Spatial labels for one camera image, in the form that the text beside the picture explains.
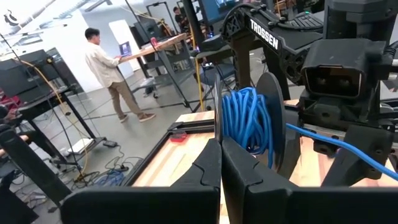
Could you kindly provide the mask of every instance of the concrete floor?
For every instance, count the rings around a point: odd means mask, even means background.
[[[264,66],[259,62],[262,57],[262,51],[257,49],[251,53],[251,76],[255,83],[262,74]],[[143,79],[141,71],[137,71],[133,76],[127,79],[128,84],[133,88],[138,85]],[[197,84],[193,78],[187,80],[182,86],[182,91],[188,100],[198,100]],[[291,97],[298,98],[303,90],[302,86],[293,86],[290,88]],[[397,93],[391,94],[385,87],[383,88],[383,96],[385,98],[398,97]],[[88,126],[93,132],[99,136],[107,137],[111,141],[116,141],[121,145],[121,152],[124,153],[124,157],[146,157],[150,150],[156,145],[158,140],[165,134],[167,128],[181,115],[190,113],[188,108],[182,105],[168,106],[159,108],[160,106],[181,103],[176,94],[176,91],[172,86],[168,86],[159,90],[159,99],[155,100],[149,96],[144,98],[143,91],[138,91],[134,94],[139,106],[141,108],[152,108],[149,111],[156,113],[157,117],[145,123],[138,122],[137,118],[133,114],[129,114],[129,120],[126,123],[121,124],[118,117],[114,114],[112,102],[107,90],[102,89],[91,92],[89,94],[81,94],[80,100],[73,96],[71,101],[80,112],[80,114],[86,119]],[[206,102],[207,105],[212,106],[211,101]],[[122,101],[122,108],[128,112],[126,104]],[[83,130],[82,126],[76,122],[74,115],[68,117],[62,116],[59,108],[56,109],[57,114],[60,116],[60,120],[65,126],[66,132],[72,144],[81,139],[79,132],[76,128]],[[54,115],[48,112],[45,116],[37,118],[36,122],[42,131],[47,135],[49,139],[54,143],[57,149],[69,148],[66,135],[63,132],[60,123]],[[45,158],[47,155],[41,149],[32,146],[37,154]],[[121,153],[117,149],[110,149],[99,145],[97,148],[92,150],[88,154],[88,162],[86,165],[86,173],[93,171],[103,172],[106,170],[104,167],[110,160],[115,157],[121,156]],[[85,160],[82,159],[80,164],[84,166]],[[65,176],[62,180],[65,182],[68,179],[75,178],[77,173],[70,173]],[[15,183],[22,182],[22,178],[15,180]],[[21,185],[13,185],[12,190],[17,191],[17,194],[24,197],[30,192],[40,192],[35,185],[31,184],[28,178],[25,178]],[[35,212],[40,218],[35,223],[44,224],[56,224],[61,223],[59,217],[59,211],[49,213],[49,208],[54,207],[52,202],[46,202],[41,206],[35,208]]]

